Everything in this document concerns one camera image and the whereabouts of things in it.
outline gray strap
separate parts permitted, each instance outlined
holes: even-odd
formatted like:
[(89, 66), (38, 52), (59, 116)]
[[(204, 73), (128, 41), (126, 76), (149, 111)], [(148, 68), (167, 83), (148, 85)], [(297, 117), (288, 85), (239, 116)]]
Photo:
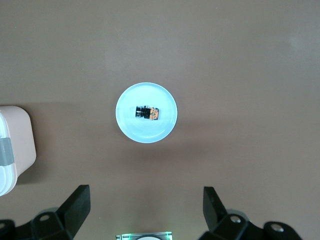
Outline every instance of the gray strap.
[(0, 166), (8, 166), (15, 161), (9, 137), (0, 138)]

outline round plate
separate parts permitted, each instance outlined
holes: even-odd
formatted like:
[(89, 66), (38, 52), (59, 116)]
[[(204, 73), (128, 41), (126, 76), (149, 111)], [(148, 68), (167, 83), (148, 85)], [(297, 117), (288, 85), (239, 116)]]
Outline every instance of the round plate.
[[(158, 120), (136, 117), (137, 106), (159, 109)], [(144, 144), (165, 138), (174, 128), (177, 116), (177, 105), (170, 92), (151, 82), (129, 87), (122, 93), (115, 108), (116, 121), (122, 132), (128, 138)]]

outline white plastic box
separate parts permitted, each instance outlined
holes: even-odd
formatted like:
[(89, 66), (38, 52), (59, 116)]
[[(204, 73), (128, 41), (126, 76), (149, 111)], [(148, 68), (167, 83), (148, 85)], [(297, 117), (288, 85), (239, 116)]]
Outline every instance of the white plastic box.
[(14, 188), (20, 174), (35, 160), (29, 115), (17, 106), (0, 106), (0, 196)]

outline container lid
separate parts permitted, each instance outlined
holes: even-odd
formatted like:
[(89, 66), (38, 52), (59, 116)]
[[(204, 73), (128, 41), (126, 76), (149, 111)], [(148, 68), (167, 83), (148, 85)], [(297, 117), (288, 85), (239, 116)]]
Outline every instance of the container lid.
[(0, 196), (10, 192), (17, 182), (17, 169), (7, 124), (0, 113)]

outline gray latch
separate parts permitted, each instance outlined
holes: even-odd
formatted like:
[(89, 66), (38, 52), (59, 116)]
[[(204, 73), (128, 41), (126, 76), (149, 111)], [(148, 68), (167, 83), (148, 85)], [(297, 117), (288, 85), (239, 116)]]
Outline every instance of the gray latch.
[(0, 138), (0, 166), (8, 166), (13, 164), (14, 161), (11, 139), (9, 137)]

